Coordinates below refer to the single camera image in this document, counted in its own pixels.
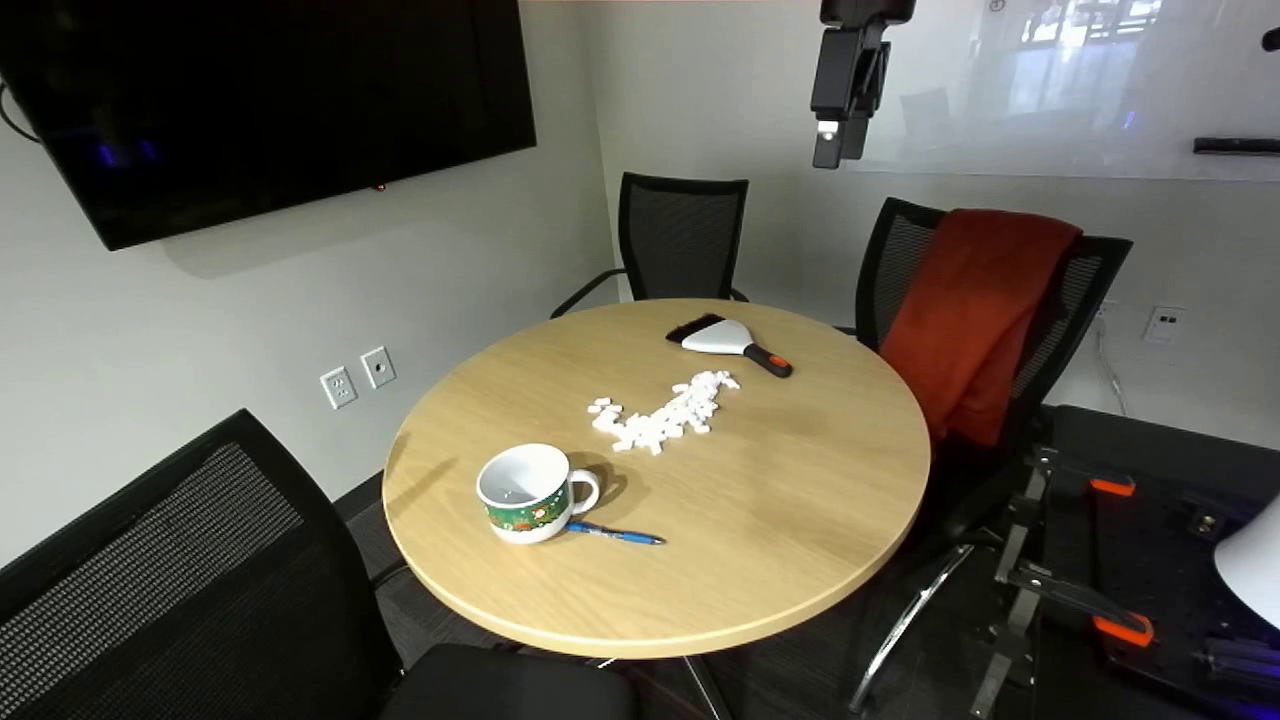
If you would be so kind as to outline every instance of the chair backrest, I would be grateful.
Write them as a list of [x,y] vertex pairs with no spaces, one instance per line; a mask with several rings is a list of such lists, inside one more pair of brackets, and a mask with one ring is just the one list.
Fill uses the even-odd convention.
[[[855,334],[869,346],[880,346],[892,314],[930,243],[935,222],[949,210],[909,204],[889,194],[873,243],[864,253],[864,267],[855,280]],[[1076,357],[1097,307],[1105,303],[1133,238],[1114,234],[1084,234],[1068,260],[1059,262],[1038,314],[1033,321],[1028,346],[1015,371],[1010,387],[1010,410],[1015,423],[1025,410],[1036,410],[1047,387],[1059,378],[1068,358]]]
[[732,295],[746,180],[625,171],[621,253],[632,295]]
[[0,573],[0,715],[373,715],[397,670],[349,527],[246,410]]

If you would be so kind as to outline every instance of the table top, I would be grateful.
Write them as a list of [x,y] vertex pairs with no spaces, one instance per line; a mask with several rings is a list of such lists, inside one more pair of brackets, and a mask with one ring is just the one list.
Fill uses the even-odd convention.
[[[745,321],[796,376],[663,338],[698,312]],[[741,384],[718,393],[708,434],[651,455],[610,450],[590,426],[590,400],[654,410],[694,371]],[[603,476],[587,518],[668,544],[498,544],[474,472],[527,440]],[[522,328],[451,368],[397,431],[383,510],[407,566],[473,625],[566,657],[659,658],[751,643],[839,605],[905,539],[926,461],[909,384],[853,334],[762,303],[639,298]]]

